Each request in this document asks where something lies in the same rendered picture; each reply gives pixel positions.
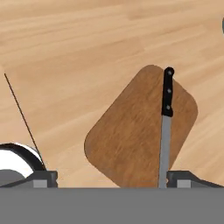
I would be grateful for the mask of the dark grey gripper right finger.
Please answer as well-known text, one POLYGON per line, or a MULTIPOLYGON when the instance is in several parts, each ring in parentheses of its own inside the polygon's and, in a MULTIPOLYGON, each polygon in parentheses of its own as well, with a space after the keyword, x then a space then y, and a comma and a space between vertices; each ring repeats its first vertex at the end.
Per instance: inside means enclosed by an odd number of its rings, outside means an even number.
POLYGON ((213 182, 200 179, 190 171, 168 171, 167 186, 169 188, 195 188, 195 187, 212 187, 223 188, 223 185, 218 185, 213 182))

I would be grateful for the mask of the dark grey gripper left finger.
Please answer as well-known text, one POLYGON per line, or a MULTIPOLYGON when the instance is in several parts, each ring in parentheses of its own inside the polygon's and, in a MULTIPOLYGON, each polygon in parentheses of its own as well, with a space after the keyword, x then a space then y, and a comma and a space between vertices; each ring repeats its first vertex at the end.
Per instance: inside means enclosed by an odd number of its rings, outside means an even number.
POLYGON ((35 171, 27 178, 1 185, 1 188, 57 188, 57 178, 56 171, 35 171))

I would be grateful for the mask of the white plate with black rim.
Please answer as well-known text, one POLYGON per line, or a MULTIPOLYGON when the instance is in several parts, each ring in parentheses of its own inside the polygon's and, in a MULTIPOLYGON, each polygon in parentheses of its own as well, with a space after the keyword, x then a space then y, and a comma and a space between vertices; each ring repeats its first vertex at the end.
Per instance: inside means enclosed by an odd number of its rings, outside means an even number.
POLYGON ((0 144, 0 187, 27 184, 33 188, 47 188, 46 179, 32 177, 35 172, 45 171, 36 149, 21 143, 0 144))

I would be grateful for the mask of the brown wooden cutting board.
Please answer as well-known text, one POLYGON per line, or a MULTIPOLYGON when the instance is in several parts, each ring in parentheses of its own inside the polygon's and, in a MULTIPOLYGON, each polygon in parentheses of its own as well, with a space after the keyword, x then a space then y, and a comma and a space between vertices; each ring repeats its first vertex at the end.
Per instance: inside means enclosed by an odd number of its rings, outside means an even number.
MULTIPOLYGON (((158 187, 164 69, 142 68, 87 133, 88 162, 120 187, 158 187)), ((172 81, 169 165, 198 116, 193 97, 172 81)))

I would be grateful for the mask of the black-handled kitchen knife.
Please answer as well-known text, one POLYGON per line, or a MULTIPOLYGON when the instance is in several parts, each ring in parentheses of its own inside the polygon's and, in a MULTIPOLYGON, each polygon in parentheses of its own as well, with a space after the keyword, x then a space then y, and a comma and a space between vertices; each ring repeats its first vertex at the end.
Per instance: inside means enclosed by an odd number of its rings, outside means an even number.
POLYGON ((159 175, 158 187, 166 188, 166 173, 169 169, 170 160, 170 141, 171 141, 171 123, 172 123, 172 81, 174 69, 167 67, 164 70, 164 85, 162 95, 162 124, 161 124, 161 144, 159 154, 159 175))

